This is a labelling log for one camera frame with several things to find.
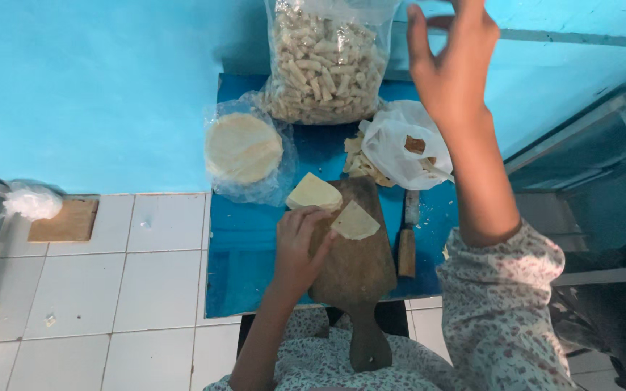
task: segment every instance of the dried pasta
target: dried pasta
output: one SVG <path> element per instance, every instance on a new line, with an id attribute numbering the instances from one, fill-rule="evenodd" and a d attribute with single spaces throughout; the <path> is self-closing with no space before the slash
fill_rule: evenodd
<path id="1" fill-rule="evenodd" d="M 389 46 L 378 43 L 378 26 L 321 17 L 286 0 L 275 1 L 270 17 L 272 75 L 261 98 L 274 118 L 334 125 L 378 111 Z"/>

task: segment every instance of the plastic bag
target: plastic bag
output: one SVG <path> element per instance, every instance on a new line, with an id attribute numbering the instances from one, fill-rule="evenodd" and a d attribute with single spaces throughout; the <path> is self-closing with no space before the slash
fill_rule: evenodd
<path id="1" fill-rule="evenodd" d="M 372 116 L 400 0 L 265 0 L 274 118 L 335 125 Z"/>
<path id="2" fill-rule="evenodd" d="M 54 191 L 40 185 L 28 186 L 24 182 L 14 181 L 9 185 L 11 192 L 6 194 L 4 211 L 0 217 L 12 216 L 19 212 L 21 216 L 35 221 L 40 218 L 53 218 L 62 210 L 62 198 Z"/>
<path id="3" fill-rule="evenodd" d="M 373 122 L 361 121 L 359 129 L 365 135 L 361 150 L 381 173 L 401 187 L 428 190 L 444 180 L 455 182 L 446 142 L 421 102 L 387 103 L 373 116 Z M 405 148 L 407 136 L 424 141 L 422 154 Z M 435 163 L 428 163 L 427 158 L 435 158 Z"/>
<path id="4" fill-rule="evenodd" d="M 257 99 L 250 91 L 206 110 L 207 174 L 214 193 L 233 202 L 280 207 L 293 190 L 298 162 L 293 128 L 260 110 Z"/>

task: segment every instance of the triangular dough piece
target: triangular dough piece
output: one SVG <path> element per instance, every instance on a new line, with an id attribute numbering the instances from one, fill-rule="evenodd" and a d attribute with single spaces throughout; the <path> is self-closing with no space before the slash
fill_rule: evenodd
<path id="1" fill-rule="evenodd" d="M 327 211 L 335 211 L 342 206 L 342 194 L 333 185 L 323 181 L 313 173 L 308 173 L 298 182 L 286 199 L 291 210 L 309 205 L 317 205 Z"/>
<path id="2" fill-rule="evenodd" d="M 355 201 L 350 201 L 349 205 L 339 214 L 331 226 L 340 235 L 350 240 L 361 240 L 375 234 L 380 228 L 380 224 L 371 217 Z"/>

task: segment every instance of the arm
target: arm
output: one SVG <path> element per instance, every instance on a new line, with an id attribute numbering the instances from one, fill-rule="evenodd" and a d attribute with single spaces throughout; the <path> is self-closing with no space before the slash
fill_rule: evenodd
<path id="1" fill-rule="evenodd" d="M 564 267 L 557 245 L 521 223 L 484 87 L 499 28 L 484 0 L 454 1 L 454 17 L 407 9 L 410 72 L 455 170 L 459 232 L 438 269 L 443 330 L 455 369 L 475 389 L 575 390 L 549 318 L 549 283 Z M 431 54 L 427 25 L 449 31 Z"/>
<path id="2" fill-rule="evenodd" d="M 481 0 L 454 4 L 456 17 L 424 23 L 418 6 L 407 9 L 410 65 L 422 104 L 438 125 L 453 160 L 460 233 L 475 246 L 496 244 L 516 233 L 520 216 L 496 143 L 484 86 L 499 28 Z M 449 29 L 436 57 L 427 25 Z"/>
<path id="3" fill-rule="evenodd" d="M 282 335 L 293 307 L 313 284 L 329 252 L 335 231 L 331 230 L 311 260 L 308 257 L 315 223 L 329 213 L 305 207 L 284 214 L 277 224 L 277 260 L 274 279 L 267 288 L 248 338 L 236 361 L 230 386 L 240 390 L 273 390 L 274 364 Z"/>

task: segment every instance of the hand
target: hand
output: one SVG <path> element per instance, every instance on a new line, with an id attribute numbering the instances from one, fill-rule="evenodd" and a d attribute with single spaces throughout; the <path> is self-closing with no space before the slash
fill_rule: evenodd
<path id="1" fill-rule="evenodd" d="M 315 224 L 329 217 L 325 209 L 310 206 L 287 211 L 277 223 L 277 260 L 270 287 L 293 304 L 313 285 L 336 237 L 336 231 L 330 230 L 313 259 L 308 256 Z"/>
<path id="2" fill-rule="evenodd" d="M 487 68 L 499 27 L 484 9 L 484 0 L 453 0 L 455 16 L 424 18 L 421 8 L 407 8 L 409 73 L 419 99 L 444 138 L 453 129 L 471 129 L 491 121 L 484 104 Z M 447 30 L 448 43 L 438 56 L 429 48 L 427 28 Z"/>

